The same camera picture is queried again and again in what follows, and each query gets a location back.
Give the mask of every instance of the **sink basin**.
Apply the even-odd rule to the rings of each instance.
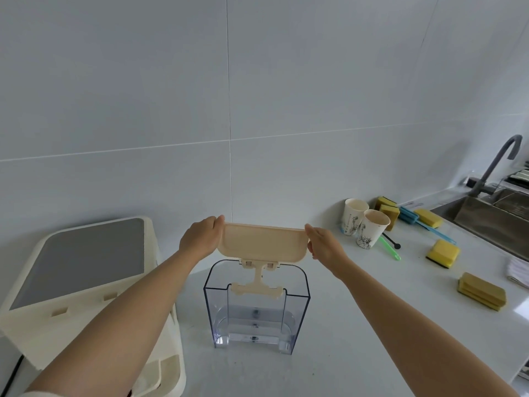
[[[529,195],[502,189],[481,199],[466,196],[432,212],[529,261]]]

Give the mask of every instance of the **beige lid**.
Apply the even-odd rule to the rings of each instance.
[[[218,250],[224,256],[267,262],[299,262],[307,252],[305,230],[226,223]]]

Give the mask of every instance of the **green handle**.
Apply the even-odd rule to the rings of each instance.
[[[386,247],[386,249],[389,251],[389,253],[391,253],[393,255],[395,260],[401,260],[402,259],[399,256],[399,254],[397,253],[397,251],[395,249],[393,249],[393,247],[390,244],[388,244],[388,241],[386,241],[383,237],[380,237],[378,240],[380,242],[382,242],[382,245],[384,245]]]

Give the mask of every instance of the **forearm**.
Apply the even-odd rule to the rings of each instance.
[[[417,397],[518,396],[466,347],[351,260],[340,266],[336,276]]]
[[[198,259],[175,253],[118,296],[28,390],[64,397],[126,396]]]

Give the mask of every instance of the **wall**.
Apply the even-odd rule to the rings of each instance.
[[[60,228],[145,214],[167,257],[210,214],[332,226],[346,197],[403,202],[483,171],[529,135],[528,10],[1,0],[0,300]]]

